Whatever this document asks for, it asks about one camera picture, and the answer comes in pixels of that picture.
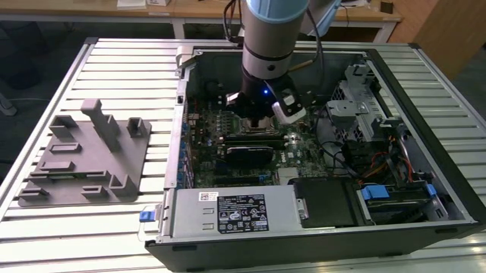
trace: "white table leg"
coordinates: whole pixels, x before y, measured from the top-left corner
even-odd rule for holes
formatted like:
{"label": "white table leg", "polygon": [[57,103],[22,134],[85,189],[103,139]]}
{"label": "white table leg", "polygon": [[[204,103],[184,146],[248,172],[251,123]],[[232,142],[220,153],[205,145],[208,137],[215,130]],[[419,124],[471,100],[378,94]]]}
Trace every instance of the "white table leg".
{"label": "white table leg", "polygon": [[176,39],[185,39],[184,18],[172,18],[173,35]]}
{"label": "white table leg", "polygon": [[374,37],[374,43],[386,43],[390,39],[391,33],[394,32],[396,22],[384,22],[379,29],[376,36]]}

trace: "metal bracket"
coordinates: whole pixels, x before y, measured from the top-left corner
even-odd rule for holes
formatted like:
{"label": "metal bracket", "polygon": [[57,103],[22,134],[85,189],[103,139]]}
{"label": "metal bracket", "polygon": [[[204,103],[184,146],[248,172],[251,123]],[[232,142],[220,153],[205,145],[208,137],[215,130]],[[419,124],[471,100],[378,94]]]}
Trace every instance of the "metal bracket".
{"label": "metal bracket", "polygon": [[370,85],[375,78],[371,68],[364,64],[348,66],[344,75],[350,86],[362,84]]}
{"label": "metal bracket", "polygon": [[356,116],[368,113],[366,104],[360,101],[328,101],[325,109],[332,123],[342,129],[351,128]]}

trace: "floor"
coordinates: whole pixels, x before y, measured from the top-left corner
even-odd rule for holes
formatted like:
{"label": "floor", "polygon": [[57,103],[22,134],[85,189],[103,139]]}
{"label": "floor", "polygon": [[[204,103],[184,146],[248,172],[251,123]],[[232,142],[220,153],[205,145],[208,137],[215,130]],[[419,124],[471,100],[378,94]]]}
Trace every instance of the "floor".
{"label": "floor", "polygon": [[[61,23],[41,22],[38,28],[50,49],[48,54],[32,57],[34,67],[41,75],[41,82],[28,89],[14,90],[0,80],[0,91],[6,98],[42,99],[12,101],[18,109],[16,116],[5,117],[0,114],[0,181],[9,170],[8,162],[16,159],[44,112],[48,103],[44,100],[49,100],[56,92],[84,39],[88,36],[104,38],[173,37],[169,24],[74,23],[70,28]],[[220,39],[223,37],[220,26],[187,25],[185,31],[189,39]],[[0,53],[0,67],[5,68],[6,64],[2,62],[2,57],[4,53]],[[482,49],[456,77],[454,84],[480,115],[486,117],[486,100],[483,99],[486,78],[483,75],[486,75],[486,50]]]}

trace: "orange wire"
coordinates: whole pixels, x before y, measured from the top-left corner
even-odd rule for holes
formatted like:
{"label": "orange wire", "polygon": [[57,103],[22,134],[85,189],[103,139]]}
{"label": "orange wire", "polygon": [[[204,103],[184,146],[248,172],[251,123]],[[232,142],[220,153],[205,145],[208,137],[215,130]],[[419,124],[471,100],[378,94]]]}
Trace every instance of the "orange wire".
{"label": "orange wire", "polygon": [[410,161],[404,158],[399,158],[404,161],[404,163],[407,164],[407,169],[408,169],[408,182],[411,183],[412,182],[412,177],[411,177],[411,164],[410,164]]}
{"label": "orange wire", "polygon": [[387,154],[387,152],[376,152],[376,153],[374,154],[374,156],[371,157],[371,166],[370,166],[370,168],[372,168],[372,166],[374,166],[374,160],[376,159],[376,156],[378,156],[378,155],[383,155],[383,154]]}

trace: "sticker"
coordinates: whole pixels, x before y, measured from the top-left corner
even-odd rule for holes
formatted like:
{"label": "sticker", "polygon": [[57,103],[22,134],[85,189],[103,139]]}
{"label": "sticker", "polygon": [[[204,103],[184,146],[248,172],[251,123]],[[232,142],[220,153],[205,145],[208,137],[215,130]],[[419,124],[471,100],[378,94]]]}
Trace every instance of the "sticker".
{"label": "sticker", "polygon": [[216,201],[217,195],[217,192],[200,192],[199,201]]}
{"label": "sticker", "polygon": [[221,234],[268,231],[264,195],[217,197],[217,231]]}
{"label": "sticker", "polygon": [[169,16],[169,13],[148,13],[148,15]]}

